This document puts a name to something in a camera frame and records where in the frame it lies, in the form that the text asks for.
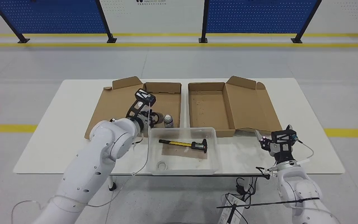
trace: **open cardboard box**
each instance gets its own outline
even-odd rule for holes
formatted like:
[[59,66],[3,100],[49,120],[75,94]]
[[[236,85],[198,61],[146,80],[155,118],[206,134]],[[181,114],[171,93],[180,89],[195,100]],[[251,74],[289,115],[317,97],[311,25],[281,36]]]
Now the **open cardboard box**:
[[[152,107],[153,111],[160,112],[164,116],[170,114],[173,117],[174,127],[178,128],[181,84],[172,82],[142,83],[138,77],[129,77],[115,80],[111,87],[103,88],[84,137],[89,139],[92,128],[102,120],[125,118],[129,108],[135,102],[134,94],[140,88],[156,96],[157,101]],[[164,124],[157,124],[155,128],[164,128]]]
[[190,127],[213,127],[217,137],[235,130],[282,130],[265,85],[232,76],[226,83],[189,83]]

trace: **clear plastic container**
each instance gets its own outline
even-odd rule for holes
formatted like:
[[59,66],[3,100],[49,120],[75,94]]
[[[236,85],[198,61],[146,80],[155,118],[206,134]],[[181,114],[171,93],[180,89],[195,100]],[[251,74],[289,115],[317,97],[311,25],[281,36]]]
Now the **clear plastic container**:
[[[208,143],[207,158],[162,155],[163,147],[166,146],[159,143],[159,139],[201,143],[204,138]],[[190,149],[189,147],[176,147],[176,150],[183,150],[183,152]],[[153,175],[211,175],[221,169],[221,160],[217,150],[214,128],[153,128],[149,134],[148,171]]]

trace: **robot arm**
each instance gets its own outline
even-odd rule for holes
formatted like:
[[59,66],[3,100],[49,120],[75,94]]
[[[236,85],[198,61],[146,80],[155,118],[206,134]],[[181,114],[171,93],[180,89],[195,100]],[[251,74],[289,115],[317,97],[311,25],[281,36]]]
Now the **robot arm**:
[[289,125],[286,130],[272,132],[271,139],[261,136],[258,131],[256,136],[262,149],[269,151],[276,160],[277,165],[269,171],[277,171],[277,186],[281,200],[301,200],[285,204],[286,207],[292,208],[292,223],[338,223],[321,202],[323,195],[319,186],[308,177],[292,156],[292,146],[299,141],[292,127]]
[[128,118],[101,121],[93,127],[89,144],[67,167],[56,195],[34,224],[74,224],[134,138],[146,132],[147,125],[160,123],[159,114],[150,110],[156,98],[141,89],[135,96],[137,101],[128,111]]

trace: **gray floor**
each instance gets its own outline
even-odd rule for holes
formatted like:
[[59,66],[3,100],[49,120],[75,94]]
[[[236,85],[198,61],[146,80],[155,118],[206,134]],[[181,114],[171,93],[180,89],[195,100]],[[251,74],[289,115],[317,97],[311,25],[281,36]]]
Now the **gray floor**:
[[[236,75],[294,77],[324,128],[358,128],[357,51],[2,48],[0,124],[37,124],[64,79],[221,78]],[[19,201],[33,199],[45,203],[56,191],[61,178],[60,175],[12,173],[30,138],[31,134],[0,133],[2,223],[10,223],[11,209]],[[341,223],[356,223],[356,139],[331,138],[331,142],[346,173],[311,175],[311,178],[322,188],[323,201]],[[122,186],[127,178],[117,177],[117,185]],[[253,202],[279,200],[273,179],[259,179],[257,185]],[[111,204],[102,208],[87,207],[77,223],[217,223],[215,207],[222,204],[224,193],[234,190],[235,178],[134,177]],[[104,185],[91,204],[107,202],[111,197],[112,193]],[[15,223],[29,223],[40,212],[34,204],[22,204],[15,213]],[[252,207],[245,210],[244,216],[250,224],[291,222],[291,212],[284,206]]]

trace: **yellow floor line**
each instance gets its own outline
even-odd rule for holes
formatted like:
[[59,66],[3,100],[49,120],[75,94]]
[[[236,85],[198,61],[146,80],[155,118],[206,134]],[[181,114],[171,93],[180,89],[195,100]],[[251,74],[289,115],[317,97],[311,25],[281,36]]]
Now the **yellow floor line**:
[[[27,38],[47,38],[47,37],[70,37],[70,38],[82,38],[82,37],[102,37],[107,34],[23,34]],[[114,37],[131,36],[131,37],[143,37],[143,36],[197,36],[200,37],[201,33],[114,33]],[[295,37],[295,34],[206,34],[206,36],[250,36],[250,37]],[[312,33],[304,34],[304,37],[310,38],[334,38],[334,37],[349,37],[357,38],[357,33],[337,34],[337,33]],[[0,34],[0,37],[15,37],[15,34]]]
[[0,124],[0,132],[7,133],[33,133],[36,128],[32,124]]
[[0,47],[38,47],[38,48],[357,48],[358,43],[0,43]]
[[[33,133],[37,125],[33,124],[0,124],[0,133]],[[358,138],[358,129],[326,128],[328,137]]]
[[328,137],[358,138],[358,129],[326,128]]

